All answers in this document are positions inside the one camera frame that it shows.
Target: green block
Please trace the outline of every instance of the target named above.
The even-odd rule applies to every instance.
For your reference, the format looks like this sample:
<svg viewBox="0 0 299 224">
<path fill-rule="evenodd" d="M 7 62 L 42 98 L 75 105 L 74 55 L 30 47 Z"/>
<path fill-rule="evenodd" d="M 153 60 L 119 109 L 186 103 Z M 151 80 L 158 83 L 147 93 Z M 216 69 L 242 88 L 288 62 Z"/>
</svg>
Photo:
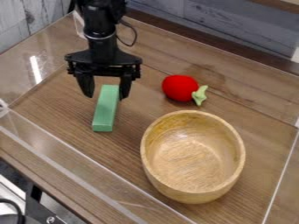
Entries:
<svg viewBox="0 0 299 224">
<path fill-rule="evenodd" d="M 119 86 L 103 85 L 94 115 L 93 130 L 113 131 L 119 102 Z"/>
</svg>

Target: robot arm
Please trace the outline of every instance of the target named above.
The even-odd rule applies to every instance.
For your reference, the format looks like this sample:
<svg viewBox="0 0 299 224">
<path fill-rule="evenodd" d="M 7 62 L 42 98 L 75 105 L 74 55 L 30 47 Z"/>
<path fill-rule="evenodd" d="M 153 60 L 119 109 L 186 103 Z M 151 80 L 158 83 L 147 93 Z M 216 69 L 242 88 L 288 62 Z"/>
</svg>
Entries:
<svg viewBox="0 0 299 224">
<path fill-rule="evenodd" d="M 70 74 L 87 97 L 95 90 L 94 76 L 121 78 L 121 99 L 129 97 L 131 83 L 141 78 L 142 59 L 118 48 L 117 24 L 127 12 L 125 0 L 78 0 L 85 18 L 89 50 L 66 55 Z"/>
</svg>

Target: bowl rim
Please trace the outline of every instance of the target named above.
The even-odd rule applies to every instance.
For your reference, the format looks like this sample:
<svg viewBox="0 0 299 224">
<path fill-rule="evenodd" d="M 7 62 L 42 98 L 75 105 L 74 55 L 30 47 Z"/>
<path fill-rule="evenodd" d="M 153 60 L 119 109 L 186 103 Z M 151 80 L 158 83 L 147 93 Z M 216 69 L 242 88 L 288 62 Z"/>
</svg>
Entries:
<svg viewBox="0 0 299 224">
<path fill-rule="evenodd" d="M 216 120 L 218 120 L 221 123 L 225 124 L 225 126 L 230 129 L 230 131 L 233 132 L 234 136 L 237 137 L 238 139 L 238 144 L 240 144 L 240 162 L 238 162 L 238 168 L 236 170 L 236 172 L 233 173 L 233 175 L 220 184 L 217 185 L 214 188 L 212 188 L 209 191 L 201 191 L 201 192 L 186 192 L 181 189 L 177 189 L 175 187 L 167 185 L 165 183 L 165 181 L 158 177 L 158 175 L 155 174 L 154 170 L 153 170 L 153 167 L 150 165 L 150 162 L 147 160 L 147 156 L 146 156 L 146 139 L 149 137 L 149 134 L 154 128 L 154 126 L 167 117 L 170 116 L 177 116 L 180 114 L 198 114 L 198 115 L 202 115 L 202 116 L 209 116 L 212 118 L 214 118 Z M 237 181 L 237 179 L 240 178 L 240 175 L 244 171 L 244 168 L 245 168 L 245 164 L 246 164 L 246 156 L 248 156 L 248 153 L 246 153 L 246 146 L 245 146 L 245 143 L 244 143 L 244 140 L 241 138 L 241 135 L 238 133 L 238 131 L 236 130 L 236 128 L 233 127 L 233 125 L 226 121 L 224 120 L 221 117 L 218 117 L 217 115 L 212 114 L 212 113 L 208 113 L 208 112 L 202 112 L 202 111 L 198 111 L 198 110 L 180 110 L 180 111 L 174 111 L 163 116 L 161 116 L 153 123 L 151 125 L 147 127 L 146 129 L 146 132 L 145 132 L 145 135 L 143 135 L 143 139 L 142 139 L 142 144 L 141 144 L 141 154 L 142 154 L 142 161 L 143 161 L 143 166 L 145 168 L 147 169 L 147 171 L 150 172 L 150 174 L 153 175 L 153 177 L 167 187 L 170 187 L 171 189 L 174 189 L 175 191 L 178 192 L 182 192 L 182 193 L 214 193 L 217 191 L 221 191 L 224 188 L 226 188 L 228 186 L 233 186 L 234 185 L 234 182 Z"/>
</svg>

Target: wooden bowl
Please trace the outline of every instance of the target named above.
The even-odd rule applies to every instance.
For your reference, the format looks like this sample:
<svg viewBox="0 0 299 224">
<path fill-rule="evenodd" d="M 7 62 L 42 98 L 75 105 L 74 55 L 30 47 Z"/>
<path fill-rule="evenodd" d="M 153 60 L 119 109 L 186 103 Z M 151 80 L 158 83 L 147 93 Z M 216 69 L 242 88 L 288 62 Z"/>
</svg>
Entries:
<svg viewBox="0 0 299 224">
<path fill-rule="evenodd" d="M 240 133 L 220 117 L 185 110 L 161 117 L 142 140 L 146 175 L 169 198 L 201 204 L 234 186 L 246 163 Z"/>
</svg>

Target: cable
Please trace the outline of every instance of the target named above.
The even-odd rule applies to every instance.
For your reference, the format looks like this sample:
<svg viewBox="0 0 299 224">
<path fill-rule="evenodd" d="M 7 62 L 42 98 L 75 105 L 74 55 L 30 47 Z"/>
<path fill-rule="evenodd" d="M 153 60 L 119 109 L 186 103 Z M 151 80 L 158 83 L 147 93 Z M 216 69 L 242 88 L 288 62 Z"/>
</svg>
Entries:
<svg viewBox="0 0 299 224">
<path fill-rule="evenodd" d="M 117 36 L 117 38 L 118 38 L 118 40 L 119 40 L 126 46 L 134 46 L 135 43 L 137 43 L 137 39 L 138 39 L 137 28 L 135 28 L 135 27 L 134 27 L 126 20 L 123 20 L 123 19 L 121 19 L 119 23 L 121 23 L 122 25 L 125 25 L 126 27 L 131 28 L 131 30 L 133 30 L 134 33 L 135 33 L 135 39 L 134 39 L 134 42 L 133 42 L 131 44 L 129 44 L 126 41 L 123 41 L 123 39 L 122 39 L 119 36 Z"/>
<path fill-rule="evenodd" d="M 6 204 L 10 204 L 14 206 L 14 208 L 17 210 L 17 214 L 18 214 L 17 224 L 25 224 L 23 211 L 22 211 L 21 207 L 17 205 L 17 203 L 14 201 L 11 201 L 10 199 L 0 199 L 0 203 L 6 203 Z"/>
</svg>

